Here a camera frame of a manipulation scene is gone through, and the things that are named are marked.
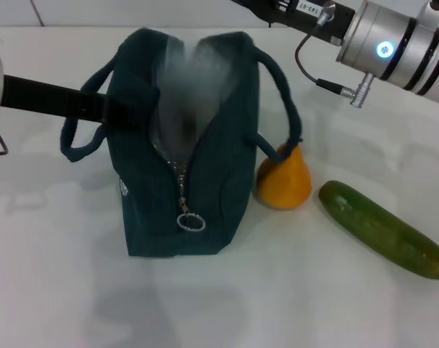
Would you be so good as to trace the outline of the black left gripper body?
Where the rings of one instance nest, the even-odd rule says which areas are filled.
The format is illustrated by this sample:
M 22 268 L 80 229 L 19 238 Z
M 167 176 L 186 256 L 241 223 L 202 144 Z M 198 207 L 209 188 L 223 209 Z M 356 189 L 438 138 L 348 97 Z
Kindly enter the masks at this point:
M 6 75 L 2 106 L 45 115 L 103 123 L 106 98 L 34 80 Z

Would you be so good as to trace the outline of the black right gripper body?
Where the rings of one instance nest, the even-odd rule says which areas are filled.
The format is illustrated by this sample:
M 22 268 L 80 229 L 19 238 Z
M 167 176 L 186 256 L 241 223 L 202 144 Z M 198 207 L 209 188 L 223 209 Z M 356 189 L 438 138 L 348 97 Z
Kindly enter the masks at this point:
M 310 33 L 317 24 L 326 1 L 235 1 L 268 24 L 282 24 L 302 33 Z M 320 28 L 314 37 L 334 46 L 340 46 L 355 17 L 355 10 L 337 1 L 333 18 Z

